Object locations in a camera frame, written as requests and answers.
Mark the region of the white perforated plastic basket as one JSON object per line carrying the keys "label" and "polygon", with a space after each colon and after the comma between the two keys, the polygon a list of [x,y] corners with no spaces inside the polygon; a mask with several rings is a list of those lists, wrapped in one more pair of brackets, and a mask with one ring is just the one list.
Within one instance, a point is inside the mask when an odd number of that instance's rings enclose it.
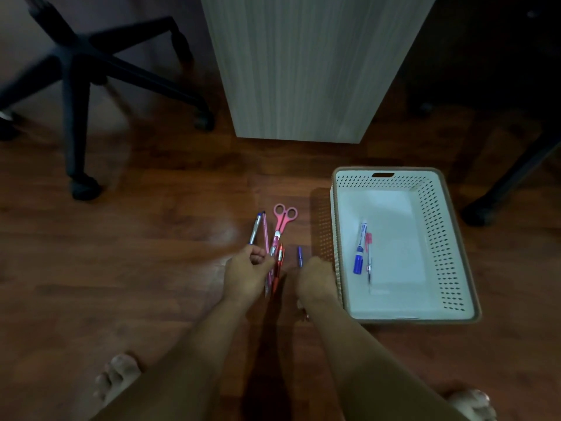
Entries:
{"label": "white perforated plastic basket", "polygon": [[[467,324],[481,308],[445,177],[434,168],[340,167],[330,189],[336,283],[362,324]],[[362,221],[373,236],[353,274]]]}

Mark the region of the person's left hand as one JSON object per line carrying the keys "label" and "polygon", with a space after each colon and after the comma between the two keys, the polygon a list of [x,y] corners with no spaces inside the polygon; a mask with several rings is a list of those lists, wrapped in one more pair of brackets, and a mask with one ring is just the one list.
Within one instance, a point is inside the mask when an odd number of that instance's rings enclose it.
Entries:
{"label": "person's left hand", "polygon": [[234,303],[244,310],[249,309],[261,295],[265,278],[260,277],[262,257],[265,249],[246,245],[226,262],[223,282],[224,301]]}

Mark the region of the pink scissors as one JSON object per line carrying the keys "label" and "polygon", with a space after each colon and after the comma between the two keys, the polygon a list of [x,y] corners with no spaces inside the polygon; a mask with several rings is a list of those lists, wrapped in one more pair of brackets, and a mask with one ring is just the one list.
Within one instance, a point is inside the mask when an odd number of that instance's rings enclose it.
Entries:
{"label": "pink scissors", "polygon": [[298,217],[298,210],[296,208],[294,207],[287,208],[282,203],[277,204],[273,208],[273,211],[277,219],[277,224],[275,227],[275,232],[273,234],[273,240],[270,245],[270,251],[269,251],[270,256],[274,256],[277,254],[279,241],[287,224],[294,221]]}

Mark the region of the person's right hand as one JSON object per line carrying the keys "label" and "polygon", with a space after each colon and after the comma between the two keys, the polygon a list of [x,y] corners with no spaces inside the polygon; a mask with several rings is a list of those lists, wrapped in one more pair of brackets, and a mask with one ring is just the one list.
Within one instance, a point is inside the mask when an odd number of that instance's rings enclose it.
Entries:
{"label": "person's right hand", "polygon": [[311,311],[321,303],[339,303],[335,276],[301,276],[300,268],[296,279],[296,295],[302,308]]}

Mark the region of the silver and blue pen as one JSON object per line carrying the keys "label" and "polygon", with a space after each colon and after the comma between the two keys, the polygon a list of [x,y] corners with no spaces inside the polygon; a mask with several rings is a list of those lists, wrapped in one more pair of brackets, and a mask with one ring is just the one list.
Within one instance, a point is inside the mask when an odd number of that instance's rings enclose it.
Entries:
{"label": "silver and blue pen", "polygon": [[250,234],[250,238],[248,242],[249,245],[255,244],[256,236],[259,231],[262,218],[263,218],[263,212],[258,212]]}

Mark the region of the light wood cabinet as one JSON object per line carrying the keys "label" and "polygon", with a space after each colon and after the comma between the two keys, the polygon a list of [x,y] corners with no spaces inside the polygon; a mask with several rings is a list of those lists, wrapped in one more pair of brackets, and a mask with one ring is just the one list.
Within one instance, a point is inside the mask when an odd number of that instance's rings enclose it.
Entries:
{"label": "light wood cabinet", "polygon": [[239,138],[358,144],[436,0],[201,0]]}

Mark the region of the person's foot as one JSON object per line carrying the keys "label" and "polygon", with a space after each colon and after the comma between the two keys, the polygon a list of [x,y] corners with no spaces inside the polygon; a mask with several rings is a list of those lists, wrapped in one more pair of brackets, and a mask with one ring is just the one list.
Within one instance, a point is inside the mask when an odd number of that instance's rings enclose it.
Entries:
{"label": "person's foot", "polygon": [[104,408],[129,388],[142,375],[142,372],[132,355],[118,354],[105,365],[103,372],[96,377],[94,396],[101,401]]}
{"label": "person's foot", "polygon": [[469,421],[497,421],[496,410],[481,390],[456,391],[448,396],[447,401]]}

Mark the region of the person's right foot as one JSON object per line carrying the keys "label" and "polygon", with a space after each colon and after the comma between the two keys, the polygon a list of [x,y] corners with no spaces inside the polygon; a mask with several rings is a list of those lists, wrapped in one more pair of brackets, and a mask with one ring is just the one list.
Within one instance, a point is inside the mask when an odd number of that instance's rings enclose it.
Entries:
{"label": "person's right foot", "polygon": [[497,421],[496,410],[481,390],[456,391],[448,396],[447,401],[469,421]]}

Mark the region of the person's left forearm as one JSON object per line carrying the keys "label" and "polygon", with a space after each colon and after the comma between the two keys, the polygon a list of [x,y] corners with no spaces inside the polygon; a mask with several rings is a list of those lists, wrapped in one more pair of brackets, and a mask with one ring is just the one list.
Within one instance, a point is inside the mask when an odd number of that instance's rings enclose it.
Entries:
{"label": "person's left forearm", "polygon": [[91,421],[204,421],[233,336],[247,310],[221,299],[155,366]]}

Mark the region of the black office chair base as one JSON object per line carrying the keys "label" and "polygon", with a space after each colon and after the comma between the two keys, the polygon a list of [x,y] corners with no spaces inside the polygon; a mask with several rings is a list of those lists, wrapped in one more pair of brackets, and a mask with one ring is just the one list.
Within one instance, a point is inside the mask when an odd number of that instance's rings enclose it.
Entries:
{"label": "black office chair base", "polygon": [[172,16],[78,34],[47,0],[24,1],[32,19],[54,46],[44,57],[0,88],[0,141],[11,140],[18,135],[13,117],[5,114],[7,108],[61,82],[65,167],[73,199],[91,201],[102,193],[101,185],[85,173],[92,84],[105,85],[111,77],[181,101],[196,108],[194,124],[197,129],[214,130],[214,114],[199,93],[184,90],[168,79],[116,57],[117,53],[169,32],[179,61],[191,63],[193,54],[190,45]]}

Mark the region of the red pen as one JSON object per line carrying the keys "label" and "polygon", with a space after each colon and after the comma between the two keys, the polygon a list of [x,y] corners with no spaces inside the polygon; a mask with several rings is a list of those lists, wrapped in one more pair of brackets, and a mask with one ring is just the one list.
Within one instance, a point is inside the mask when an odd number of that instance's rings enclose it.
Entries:
{"label": "red pen", "polygon": [[284,248],[283,244],[280,243],[279,246],[278,246],[276,267],[274,269],[274,278],[273,278],[273,282],[272,282],[272,285],[271,285],[272,294],[276,293],[279,282],[280,282],[280,277],[281,277],[281,273],[282,273],[282,266],[283,266],[283,261],[284,261],[284,254],[285,254],[285,248]]}

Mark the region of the dark chair base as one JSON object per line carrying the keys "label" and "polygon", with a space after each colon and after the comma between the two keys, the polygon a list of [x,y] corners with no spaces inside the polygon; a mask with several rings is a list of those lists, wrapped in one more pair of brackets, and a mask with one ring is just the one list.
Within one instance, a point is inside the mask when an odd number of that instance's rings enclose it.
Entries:
{"label": "dark chair base", "polygon": [[489,122],[516,111],[541,133],[461,219],[488,225],[508,195],[561,146],[561,0],[436,0],[399,70],[410,115],[460,105]]}

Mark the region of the person's left foot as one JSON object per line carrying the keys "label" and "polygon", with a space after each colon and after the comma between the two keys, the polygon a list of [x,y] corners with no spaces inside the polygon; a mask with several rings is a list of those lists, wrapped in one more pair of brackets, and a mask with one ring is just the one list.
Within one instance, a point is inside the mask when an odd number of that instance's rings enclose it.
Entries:
{"label": "person's left foot", "polygon": [[129,388],[142,375],[142,372],[132,355],[118,354],[105,365],[103,372],[96,377],[94,396],[101,401],[104,408]]}

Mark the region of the person's right forearm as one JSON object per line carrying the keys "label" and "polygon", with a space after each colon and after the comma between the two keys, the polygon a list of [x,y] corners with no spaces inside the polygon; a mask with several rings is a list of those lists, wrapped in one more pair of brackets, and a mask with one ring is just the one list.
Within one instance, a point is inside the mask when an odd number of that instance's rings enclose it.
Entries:
{"label": "person's right forearm", "polygon": [[324,345],[345,421],[467,421],[403,367],[336,298],[299,298]]}

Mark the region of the blue and white marker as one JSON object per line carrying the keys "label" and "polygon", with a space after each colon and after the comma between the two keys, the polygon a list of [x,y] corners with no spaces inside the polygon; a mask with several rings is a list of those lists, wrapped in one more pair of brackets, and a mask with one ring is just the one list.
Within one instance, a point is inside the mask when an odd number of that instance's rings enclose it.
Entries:
{"label": "blue and white marker", "polygon": [[353,274],[361,275],[363,269],[364,253],[366,250],[366,235],[368,233],[368,223],[362,221],[356,239],[356,251],[354,255]]}

